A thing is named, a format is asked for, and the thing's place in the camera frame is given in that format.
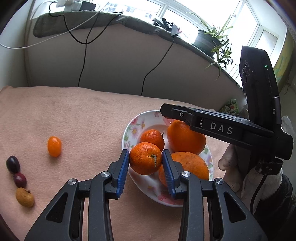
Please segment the gloved right hand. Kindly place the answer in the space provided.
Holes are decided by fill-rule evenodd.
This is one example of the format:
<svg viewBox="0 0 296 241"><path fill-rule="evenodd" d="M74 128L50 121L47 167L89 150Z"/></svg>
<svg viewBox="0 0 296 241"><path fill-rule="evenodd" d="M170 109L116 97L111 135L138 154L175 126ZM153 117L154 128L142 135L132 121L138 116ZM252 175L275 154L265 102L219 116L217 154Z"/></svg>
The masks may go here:
<svg viewBox="0 0 296 241"><path fill-rule="evenodd" d="M242 202L250 208L251 199L259 183L263 180L263 175L251 169L247 174L239 168L240 164L246 164L250 161L250 151L229 144L221 159L218 161L220 170L225 171L224 180L237 194ZM259 192L256 194L253 211L257 210L260 201L270 201L276 194L280 186L285 185L283 180L283 169L277 175L270 175L264 181Z"/></svg>

